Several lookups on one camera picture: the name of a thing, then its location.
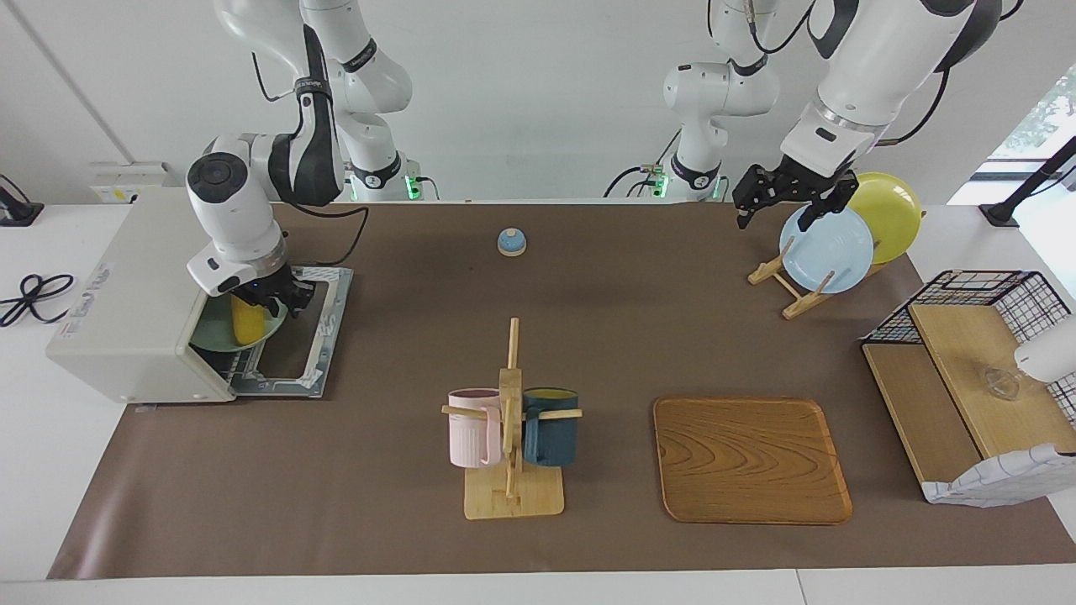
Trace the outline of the narrow wooden shelf board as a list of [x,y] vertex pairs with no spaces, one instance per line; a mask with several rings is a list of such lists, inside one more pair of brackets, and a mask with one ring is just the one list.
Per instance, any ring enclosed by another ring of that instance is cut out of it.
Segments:
[[983,455],[925,344],[862,344],[918,482],[953,482]]

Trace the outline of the pale green plate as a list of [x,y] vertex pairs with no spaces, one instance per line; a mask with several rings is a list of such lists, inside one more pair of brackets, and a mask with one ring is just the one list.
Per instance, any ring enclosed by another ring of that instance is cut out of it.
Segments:
[[[235,342],[232,334],[232,318],[230,312],[231,296],[233,295],[228,294],[220,297],[209,297],[206,299],[203,311],[201,311],[192,334],[192,344],[201,349],[218,352],[233,352],[254,347],[254,344],[241,347],[241,344],[237,344],[237,342]],[[269,337],[272,337],[272,335],[283,325],[285,318],[283,320],[266,321],[266,337],[261,338],[257,344],[260,344]]]

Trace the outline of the wide wooden shelf board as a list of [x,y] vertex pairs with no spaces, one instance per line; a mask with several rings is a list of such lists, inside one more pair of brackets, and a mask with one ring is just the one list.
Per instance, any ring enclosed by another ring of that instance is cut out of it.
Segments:
[[[999,310],[912,305],[910,316],[983,458],[1044,444],[1062,453],[1076,453],[1076,428],[1052,392],[1018,371],[1014,357],[1018,341]],[[999,397],[988,386],[985,372],[989,369],[1018,376],[1014,399]]]

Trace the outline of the wooden mug tree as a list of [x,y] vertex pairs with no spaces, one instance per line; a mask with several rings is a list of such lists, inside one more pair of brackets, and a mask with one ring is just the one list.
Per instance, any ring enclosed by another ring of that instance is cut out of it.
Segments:
[[562,513],[565,508],[562,472],[534,465],[524,456],[525,410],[522,370],[518,367],[520,319],[510,321],[506,367],[498,375],[497,406],[468,408],[447,403],[449,418],[482,421],[482,462],[466,467],[462,512],[475,520],[510,519]]

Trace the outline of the light blue plate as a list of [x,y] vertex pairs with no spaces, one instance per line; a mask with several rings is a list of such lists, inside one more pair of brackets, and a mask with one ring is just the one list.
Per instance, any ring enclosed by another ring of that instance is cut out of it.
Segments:
[[784,271],[799,287],[815,291],[826,277],[833,275],[821,291],[837,294],[855,287],[868,273],[873,254],[873,237],[865,219],[856,211],[845,209],[817,219],[807,231],[799,230],[797,222],[807,207],[802,207],[787,219],[781,230],[778,249],[783,250],[792,240],[783,258]]

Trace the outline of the yellow corn cob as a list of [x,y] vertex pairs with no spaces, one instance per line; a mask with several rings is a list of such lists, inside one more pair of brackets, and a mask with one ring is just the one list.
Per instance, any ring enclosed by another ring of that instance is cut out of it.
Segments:
[[241,347],[257,344],[266,337],[266,308],[261,305],[251,305],[245,300],[231,296],[230,312],[232,318],[232,334],[235,342]]

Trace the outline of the brown wooden tray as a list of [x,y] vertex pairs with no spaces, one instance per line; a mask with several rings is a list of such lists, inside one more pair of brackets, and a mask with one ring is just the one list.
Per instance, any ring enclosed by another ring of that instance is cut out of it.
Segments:
[[661,396],[662,505],[680,523],[835,526],[853,505],[822,406],[803,397]]

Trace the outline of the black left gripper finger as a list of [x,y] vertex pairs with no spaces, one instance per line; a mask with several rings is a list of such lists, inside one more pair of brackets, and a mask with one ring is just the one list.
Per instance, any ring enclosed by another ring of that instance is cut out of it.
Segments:
[[733,189],[733,203],[737,211],[736,223],[739,229],[745,229],[758,213],[758,209],[764,202],[764,194],[765,169],[761,165],[752,164]]
[[804,213],[799,217],[799,231],[810,230],[811,225],[818,219],[824,217],[829,213],[841,213],[850,199],[856,194],[858,179],[854,172],[845,172],[839,175],[825,196],[815,194],[810,205],[804,208]]

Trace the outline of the white toaster oven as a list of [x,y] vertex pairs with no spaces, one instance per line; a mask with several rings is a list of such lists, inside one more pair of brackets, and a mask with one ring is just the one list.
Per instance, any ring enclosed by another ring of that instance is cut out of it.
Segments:
[[51,337],[46,357],[121,405],[235,400],[192,347],[207,295],[186,264],[209,241],[185,189],[143,194]]

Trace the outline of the pink mug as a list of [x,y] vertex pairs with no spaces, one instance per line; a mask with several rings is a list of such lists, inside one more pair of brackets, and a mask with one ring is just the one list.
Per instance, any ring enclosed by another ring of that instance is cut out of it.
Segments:
[[451,407],[483,411],[481,418],[450,414],[447,419],[450,463],[461,468],[487,468],[502,459],[501,413],[497,388],[458,388],[447,394]]

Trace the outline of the white checked cloth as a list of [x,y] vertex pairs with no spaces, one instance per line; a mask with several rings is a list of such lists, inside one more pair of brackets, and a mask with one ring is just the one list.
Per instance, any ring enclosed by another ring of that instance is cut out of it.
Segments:
[[988,458],[952,481],[923,481],[930,504],[990,508],[1049,497],[1076,487],[1076,453],[1052,444]]

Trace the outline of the dark blue mug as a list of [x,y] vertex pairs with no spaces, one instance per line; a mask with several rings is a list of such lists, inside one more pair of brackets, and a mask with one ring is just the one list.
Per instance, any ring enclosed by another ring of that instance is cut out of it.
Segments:
[[576,462],[578,421],[576,418],[539,418],[542,411],[579,409],[579,394],[569,388],[532,386],[523,391],[523,456],[532,465],[563,467]]

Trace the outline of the brown table mat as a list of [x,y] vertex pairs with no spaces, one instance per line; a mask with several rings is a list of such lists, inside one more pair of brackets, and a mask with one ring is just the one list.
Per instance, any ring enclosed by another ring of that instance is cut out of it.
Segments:
[[[726,205],[388,206],[318,400],[124,411],[51,579],[1023,566],[1076,560],[1045,500],[923,500],[858,338],[918,291],[909,261],[785,321],[746,275],[791,207],[749,229]],[[502,229],[526,252],[502,256]],[[521,318],[525,384],[577,391],[564,513],[468,521],[440,407],[494,386]],[[662,505],[661,396],[822,406],[849,487],[835,526],[691,524]]]

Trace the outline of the wooden plate rack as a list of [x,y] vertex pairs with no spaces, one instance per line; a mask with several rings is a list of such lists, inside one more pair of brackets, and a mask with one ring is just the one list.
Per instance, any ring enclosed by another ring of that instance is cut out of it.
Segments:
[[750,286],[776,281],[793,299],[781,315],[794,320],[888,265],[869,264],[865,244],[823,245],[808,236],[789,236],[781,240],[777,255],[758,265],[746,279]]

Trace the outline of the glass oven door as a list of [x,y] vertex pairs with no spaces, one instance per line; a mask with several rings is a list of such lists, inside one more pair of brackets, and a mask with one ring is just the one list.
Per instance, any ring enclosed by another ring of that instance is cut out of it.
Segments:
[[252,360],[245,375],[233,376],[232,380],[226,381],[218,374],[236,396],[320,398],[324,394],[340,327],[345,316],[346,293],[352,283],[353,271],[343,267],[296,266],[293,268],[293,275],[301,280],[314,281],[316,287],[325,287],[322,302],[318,305],[311,302],[308,309],[299,314],[300,318],[315,318],[309,342],[286,347],[287,351],[297,351],[300,354],[303,368],[298,376],[270,376],[259,368],[266,344],[273,341],[283,329],[283,324],[291,319],[287,311],[282,326],[272,337],[250,348]]

